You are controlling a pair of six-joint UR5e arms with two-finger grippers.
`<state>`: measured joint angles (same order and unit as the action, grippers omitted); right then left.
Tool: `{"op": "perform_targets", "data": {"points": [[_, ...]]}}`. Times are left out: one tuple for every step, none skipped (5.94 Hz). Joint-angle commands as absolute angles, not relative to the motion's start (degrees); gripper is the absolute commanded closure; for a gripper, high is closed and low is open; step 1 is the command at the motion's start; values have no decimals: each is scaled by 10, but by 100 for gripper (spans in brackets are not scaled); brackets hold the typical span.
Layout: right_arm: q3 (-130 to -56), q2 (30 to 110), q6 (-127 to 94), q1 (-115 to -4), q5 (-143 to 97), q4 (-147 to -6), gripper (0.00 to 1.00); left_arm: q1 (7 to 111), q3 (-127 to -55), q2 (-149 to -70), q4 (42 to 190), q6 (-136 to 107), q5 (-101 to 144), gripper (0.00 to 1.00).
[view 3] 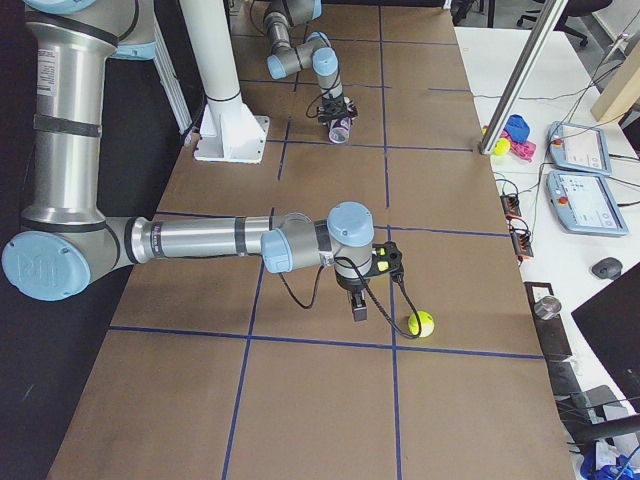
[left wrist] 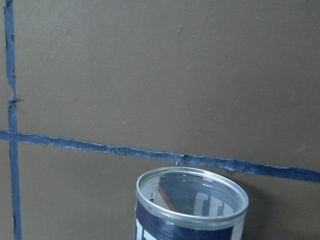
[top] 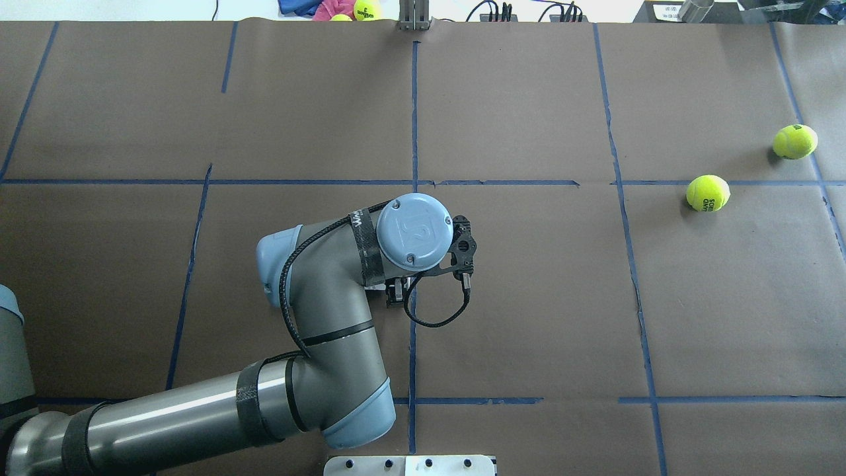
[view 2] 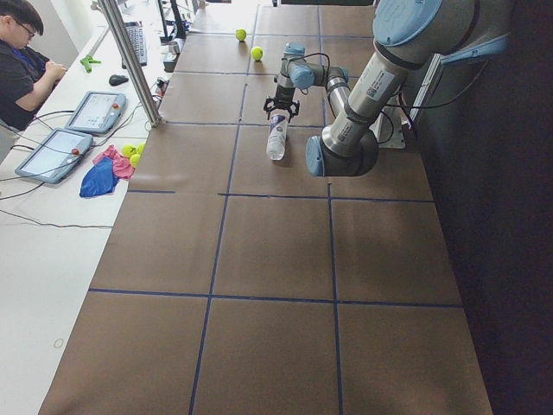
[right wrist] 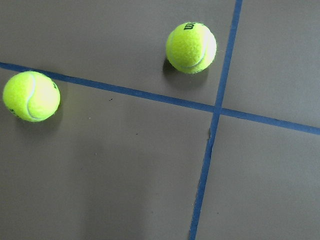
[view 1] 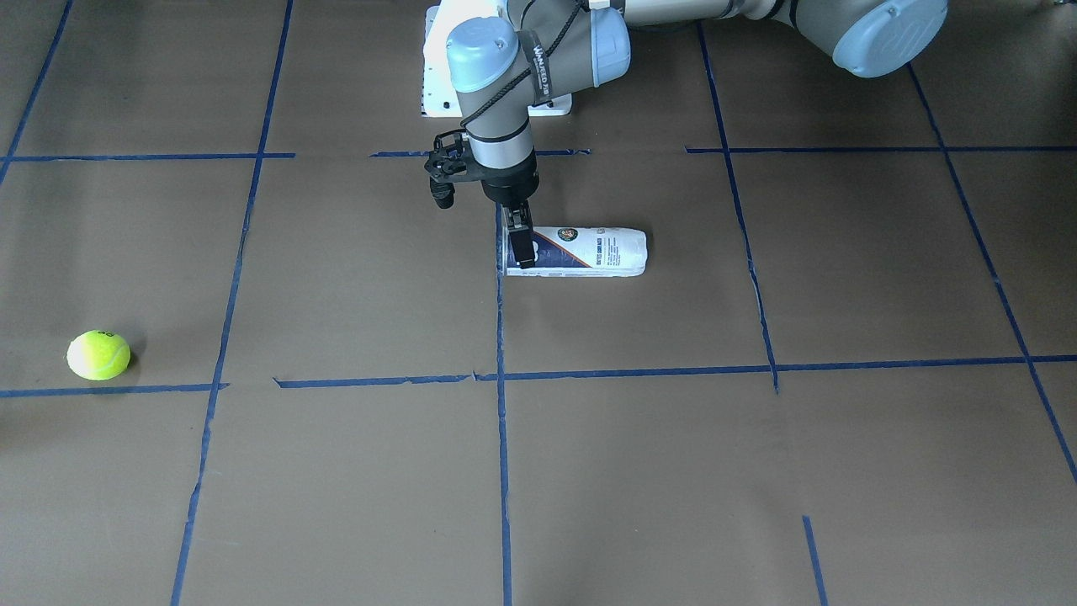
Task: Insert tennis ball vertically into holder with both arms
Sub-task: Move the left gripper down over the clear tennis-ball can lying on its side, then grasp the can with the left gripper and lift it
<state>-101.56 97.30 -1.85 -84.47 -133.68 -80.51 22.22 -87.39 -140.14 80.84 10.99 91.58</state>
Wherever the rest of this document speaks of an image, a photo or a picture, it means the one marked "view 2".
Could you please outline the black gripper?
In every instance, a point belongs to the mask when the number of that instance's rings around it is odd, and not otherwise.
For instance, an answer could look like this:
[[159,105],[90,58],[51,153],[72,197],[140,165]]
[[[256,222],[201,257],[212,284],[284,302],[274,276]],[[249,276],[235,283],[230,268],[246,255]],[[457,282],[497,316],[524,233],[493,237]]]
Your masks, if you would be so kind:
[[267,97],[264,102],[264,112],[267,115],[267,119],[270,119],[271,113],[275,110],[275,106],[287,106],[287,112],[289,114],[288,122],[291,123],[292,119],[299,114],[300,109],[300,103],[297,100],[293,101],[294,94],[294,86],[287,87],[277,84],[275,97]]

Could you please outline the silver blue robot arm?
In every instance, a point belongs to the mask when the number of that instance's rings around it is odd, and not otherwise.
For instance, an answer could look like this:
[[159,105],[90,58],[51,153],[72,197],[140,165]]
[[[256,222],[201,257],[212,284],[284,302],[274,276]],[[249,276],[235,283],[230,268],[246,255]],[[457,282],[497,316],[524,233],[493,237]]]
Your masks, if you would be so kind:
[[355,86],[342,67],[306,60],[304,46],[286,45],[276,94],[264,111],[299,112],[297,90],[322,86],[335,112],[321,135],[308,139],[306,164],[314,176],[362,176],[378,160],[370,127],[411,71],[433,54],[442,64],[483,61],[507,45],[512,1],[381,1],[372,23],[374,53]]

